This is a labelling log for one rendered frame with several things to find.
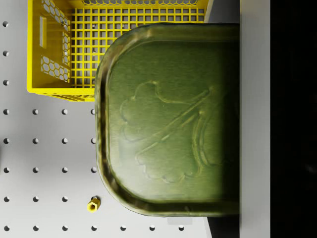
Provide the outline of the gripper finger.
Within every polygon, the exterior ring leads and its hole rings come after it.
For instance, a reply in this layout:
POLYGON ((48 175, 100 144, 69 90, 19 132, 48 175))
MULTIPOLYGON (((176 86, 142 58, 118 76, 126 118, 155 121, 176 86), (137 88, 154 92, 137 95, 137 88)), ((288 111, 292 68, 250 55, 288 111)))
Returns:
POLYGON ((240 0, 208 0, 204 23, 239 23, 240 0))
POLYGON ((238 215, 227 217, 208 217, 212 238, 240 238, 238 215))

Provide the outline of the yellow bolt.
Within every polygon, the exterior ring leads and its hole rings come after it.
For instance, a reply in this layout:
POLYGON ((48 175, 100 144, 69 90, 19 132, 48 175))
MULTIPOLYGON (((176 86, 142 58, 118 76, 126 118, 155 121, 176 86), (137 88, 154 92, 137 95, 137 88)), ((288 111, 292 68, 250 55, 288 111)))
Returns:
POLYGON ((87 205, 87 210, 90 213, 95 213, 100 207, 101 201, 96 197, 92 197, 91 201, 87 205))

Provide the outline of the yellow basket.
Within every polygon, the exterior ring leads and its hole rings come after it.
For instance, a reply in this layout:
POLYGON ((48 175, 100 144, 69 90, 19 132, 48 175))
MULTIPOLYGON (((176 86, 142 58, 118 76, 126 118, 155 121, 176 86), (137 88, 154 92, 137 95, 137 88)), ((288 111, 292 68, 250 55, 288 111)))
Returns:
POLYGON ((92 102, 106 50, 159 22, 206 23, 214 0, 28 0, 27 91, 92 102))

